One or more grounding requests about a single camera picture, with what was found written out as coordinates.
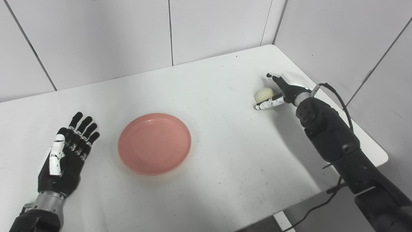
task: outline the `white table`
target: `white table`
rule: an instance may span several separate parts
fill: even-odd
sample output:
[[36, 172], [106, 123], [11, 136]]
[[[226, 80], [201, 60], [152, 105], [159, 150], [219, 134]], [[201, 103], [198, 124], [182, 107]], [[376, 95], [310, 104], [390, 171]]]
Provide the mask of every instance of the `white table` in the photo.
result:
[[[64, 232], [232, 232], [316, 195], [337, 182], [306, 138], [295, 107], [256, 111], [253, 95], [274, 85], [267, 72], [293, 71], [267, 45], [100, 83], [0, 103], [0, 230], [37, 196], [37, 175], [61, 126], [82, 111], [101, 137], [78, 189], [64, 206]], [[323, 92], [318, 98], [344, 113]], [[144, 114], [180, 118], [192, 134], [175, 170], [142, 176], [117, 154], [122, 129]], [[379, 166], [387, 154], [356, 123], [362, 149]]]

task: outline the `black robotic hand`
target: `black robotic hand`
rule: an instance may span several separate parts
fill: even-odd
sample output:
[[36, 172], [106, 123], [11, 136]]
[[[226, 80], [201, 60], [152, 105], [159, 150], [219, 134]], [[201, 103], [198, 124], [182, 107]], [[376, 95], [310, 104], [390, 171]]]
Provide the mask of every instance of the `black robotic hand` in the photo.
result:
[[60, 175], [51, 175], [52, 156], [48, 156], [39, 174], [38, 192], [53, 191], [68, 197], [77, 188], [84, 161], [89, 155], [93, 142], [100, 136], [99, 132], [93, 133], [97, 124], [90, 124], [93, 120], [90, 116], [87, 116], [76, 129], [82, 117], [83, 114], [78, 112], [73, 116], [69, 128], [62, 127], [57, 133], [65, 138], [64, 156], [60, 159], [61, 172]]
[[39, 195], [26, 204], [10, 232], [58, 232], [63, 226], [63, 201], [77, 188], [84, 161], [93, 142], [100, 136], [96, 123], [83, 114], [74, 115], [68, 128], [60, 128], [53, 147], [38, 176]]

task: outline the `cable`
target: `cable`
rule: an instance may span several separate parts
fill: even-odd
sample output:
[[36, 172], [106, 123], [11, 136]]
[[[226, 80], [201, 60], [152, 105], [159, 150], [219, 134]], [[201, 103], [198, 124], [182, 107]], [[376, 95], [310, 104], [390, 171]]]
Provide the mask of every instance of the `cable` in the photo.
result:
[[[346, 108], [345, 103], [343, 102], [342, 98], [339, 96], [339, 94], [336, 92], [336, 90], [331, 85], [329, 85], [328, 83], [320, 83], [319, 86], [324, 86], [325, 88], [329, 89], [331, 92], [333, 92], [336, 95], [336, 97], [338, 98], [340, 104], [342, 105], [342, 108], [343, 108], [343, 111], [346, 114], [346, 117], [348, 118], [349, 128], [353, 132], [352, 119], [349, 116], [349, 111]], [[292, 226], [290, 226], [289, 228], [285, 229], [282, 232], [286, 232], [286, 231], [289, 231], [289, 230], [293, 229], [294, 227], [299, 225], [301, 222], [303, 222], [312, 211], [314, 211], [315, 209], [318, 209], [322, 206], [327, 205], [335, 197], [335, 195], [339, 191], [341, 183], [342, 183], [342, 177], [339, 177], [339, 180], [337, 181], [337, 185], [335, 186], [335, 190], [333, 191], [332, 195], [329, 197], [329, 199], [327, 201], [325, 201], [322, 204], [319, 204], [319, 205], [309, 209], [302, 219], [300, 219], [298, 222], [296, 222], [295, 224], [293, 224]]]
[[317, 206], [309, 209], [308, 212], [305, 214], [305, 216], [304, 216], [302, 219], [300, 219], [297, 223], [293, 224], [291, 227], [285, 229], [285, 230], [282, 231], [282, 232], [286, 232], [286, 231], [289, 231], [289, 230], [293, 229], [295, 226], [297, 226], [298, 224], [300, 224], [301, 222], [303, 222], [303, 221], [306, 219], [306, 217], [307, 217], [312, 211], [314, 211], [314, 210], [317, 209], [317, 208], [320, 208], [320, 207], [322, 207], [322, 206], [327, 205], [327, 204], [332, 200], [332, 198], [337, 194], [337, 191], [339, 190], [339, 186], [340, 186], [341, 182], [342, 182], [342, 177], [339, 177], [339, 180], [337, 181], [336, 189], [335, 189], [335, 191], [333, 192], [333, 194], [329, 197], [329, 199], [328, 199], [327, 201], [325, 201], [325, 202], [323, 202], [322, 204], [317, 205]]
[[329, 85], [327, 82], [320, 83], [319, 85], [324, 86], [325, 88], [329, 89], [331, 92], [333, 92], [336, 95], [337, 99], [339, 100], [340, 104], [342, 105], [342, 108], [343, 108], [343, 111], [346, 114], [346, 117], [348, 118], [349, 128], [353, 132], [352, 120], [351, 120], [351, 117], [349, 116], [349, 111], [346, 108], [345, 103], [343, 102], [342, 98], [339, 96], [339, 94], [336, 92], [336, 90], [331, 85]]

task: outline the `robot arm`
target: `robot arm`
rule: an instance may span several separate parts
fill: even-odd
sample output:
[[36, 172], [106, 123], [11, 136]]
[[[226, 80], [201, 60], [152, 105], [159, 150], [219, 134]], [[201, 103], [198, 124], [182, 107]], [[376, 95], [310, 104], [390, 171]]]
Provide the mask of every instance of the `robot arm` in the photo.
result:
[[377, 232], [412, 231], [412, 201], [387, 179], [362, 152], [359, 139], [315, 91], [272, 77], [285, 102], [293, 103], [296, 116], [320, 156], [335, 167], [355, 203]]
[[97, 125], [89, 125], [93, 120], [90, 116], [75, 129], [82, 117], [83, 114], [78, 112], [69, 128], [58, 131], [38, 176], [37, 199], [24, 205], [10, 232], [60, 231], [63, 226], [63, 202], [77, 188], [84, 160], [93, 142], [100, 136], [98, 132], [91, 134]]

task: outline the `pink plate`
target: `pink plate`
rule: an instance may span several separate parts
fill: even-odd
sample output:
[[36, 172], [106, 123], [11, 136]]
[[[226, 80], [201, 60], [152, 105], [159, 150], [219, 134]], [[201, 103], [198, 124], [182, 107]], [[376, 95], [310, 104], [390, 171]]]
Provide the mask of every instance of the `pink plate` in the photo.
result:
[[189, 154], [190, 132], [169, 114], [146, 114], [120, 134], [117, 149], [123, 163], [143, 175], [160, 175], [179, 166]]

